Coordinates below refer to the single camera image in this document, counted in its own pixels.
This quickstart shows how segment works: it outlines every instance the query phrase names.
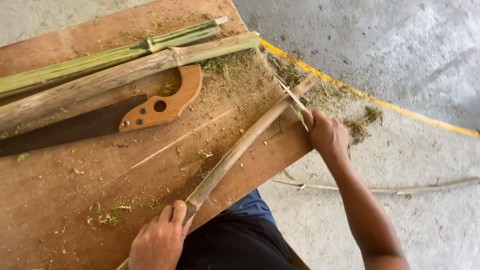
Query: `saw handle hole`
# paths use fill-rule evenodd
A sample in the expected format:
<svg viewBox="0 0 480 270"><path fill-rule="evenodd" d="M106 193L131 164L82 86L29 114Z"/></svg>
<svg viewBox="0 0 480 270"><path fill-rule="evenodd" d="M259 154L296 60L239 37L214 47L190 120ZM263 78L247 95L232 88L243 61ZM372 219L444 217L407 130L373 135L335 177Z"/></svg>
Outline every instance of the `saw handle hole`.
<svg viewBox="0 0 480 270"><path fill-rule="evenodd" d="M166 104L165 101L163 101L163 100L158 100L158 101L155 102L155 104L153 105L153 109L154 109L156 112L163 112L166 108L167 108L167 104Z"/></svg>

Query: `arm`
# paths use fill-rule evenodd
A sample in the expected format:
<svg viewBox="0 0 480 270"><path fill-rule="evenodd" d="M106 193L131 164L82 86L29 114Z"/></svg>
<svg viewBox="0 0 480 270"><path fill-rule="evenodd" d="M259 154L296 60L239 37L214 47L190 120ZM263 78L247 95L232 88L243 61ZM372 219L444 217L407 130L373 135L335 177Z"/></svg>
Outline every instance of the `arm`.
<svg viewBox="0 0 480 270"><path fill-rule="evenodd" d="M312 145L336 181L365 268L409 269L392 223L348 158L348 130L318 110L303 110L302 115Z"/></svg>
<svg viewBox="0 0 480 270"><path fill-rule="evenodd" d="M193 220L191 217L182 226L186 214L185 202L176 200L173 206L165 206L160 216L145 224L133 240L129 269L175 270Z"/></svg>

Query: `person's left hand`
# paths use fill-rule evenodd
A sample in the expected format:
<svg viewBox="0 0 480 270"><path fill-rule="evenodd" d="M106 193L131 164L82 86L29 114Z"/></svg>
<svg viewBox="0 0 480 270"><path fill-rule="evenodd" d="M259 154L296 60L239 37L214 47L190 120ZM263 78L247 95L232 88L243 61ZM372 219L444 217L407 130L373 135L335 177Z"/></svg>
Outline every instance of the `person's left hand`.
<svg viewBox="0 0 480 270"><path fill-rule="evenodd" d="M183 241L192 225L191 217L182 226L187 214L184 201L163 208L158 217L144 225L133 240L128 267L130 270L174 270L183 249Z"/></svg>

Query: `yellow line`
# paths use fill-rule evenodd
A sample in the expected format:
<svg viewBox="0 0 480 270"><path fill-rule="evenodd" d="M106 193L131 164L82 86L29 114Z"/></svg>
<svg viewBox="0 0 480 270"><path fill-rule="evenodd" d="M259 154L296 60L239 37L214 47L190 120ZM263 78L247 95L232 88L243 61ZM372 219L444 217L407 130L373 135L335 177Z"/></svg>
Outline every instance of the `yellow line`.
<svg viewBox="0 0 480 270"><path fill-rule="evenodd" d="M426 117L426 116L423 116L423 115L420 115L418 113L414 113L412 111L409 111L409 110L406 110L406 109L403 109L403 108L400 108L398 106L395 106L391 103L388 103L386 101L383 101L381 99L378 99L376 97L373 97L373 96L370 96L369 94L366 94L360 90L357 90L355 88L352 88L340 81L337 81L336 79L328 76L327 74L319 71L319 70L316 70L314 69L313 67L305 64L304 62L302 61L299 61L293 57L291 57L290 55L288 55L286 52L280 50L279 48L273 46L272 44L266 42L265 40L261 39L260 40L262 45L267 48L269 51L271 51L272 53L274 53L275 55L279 56L279 57L282 57L282 58L285 58L287 59L288 61L291 61L291 62L294 62L298 67L300 67L301 69L307 71L307 72L311 72L315 75L317 75L319 78L321 79L324 79L325 81L328 81L334 85L336 85L337 87L348 87L348 89L355 95L359 96L360 98L364 98L370 102L373 102L379 106L382 106L384 108L387 108L387 109L390 109L390 110L393 110L393 111L396 111L398 113L401 113L405 116L408 116L410 118L413 118L413 119L416 119L416 120L420 120L422 122L425 122L425 123L429 123L429 124L432 124L432 125L436 125L440 128L443 128L445 130L449 130L449 131L453 131L453 132L458 132L458 133L461 133L461 134L465 134L465 135L469 135L469 136L472 136L472 137L477 137L477 138L480 138L480 132L478 131L473 131L473 130L469 130L469 129L466 129L466 128L461 128L461 127L458 127L458 126L454 126L454 125L451 125L451 124L448 124L448 123L445 123L445 122L442 122L442 121L438 121L438 120L435 120L435 119L432 119L432 118L429 118L429 117Z"/></svg>

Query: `wooden workbench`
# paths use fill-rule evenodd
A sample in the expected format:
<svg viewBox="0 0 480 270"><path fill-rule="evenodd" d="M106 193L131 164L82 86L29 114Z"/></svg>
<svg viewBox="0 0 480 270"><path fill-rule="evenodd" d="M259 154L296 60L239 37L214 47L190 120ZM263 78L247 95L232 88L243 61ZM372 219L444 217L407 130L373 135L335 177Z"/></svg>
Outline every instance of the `wooden workbench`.
<svg viewBox="0 0 480 270"><path fill-rule="evenodd" d="M247 31L229 0L162 0L0 48L0 77L116 48L228 16L221 36ZM39 117L21 131L178 86L165 71ZM196 103L180 120L0 159L0 269L115 269L145 222L186 199L228 148L282 95L259 51L230 57L224 75L204 73ZM10 102L20 97L2 100ZM213 155L206 158L201 150ZM290 108L213 190L194 219L202 225L312 149ZM99 203L102 211L97 212ZM119 210L115 226L99 224Z"/></svg>

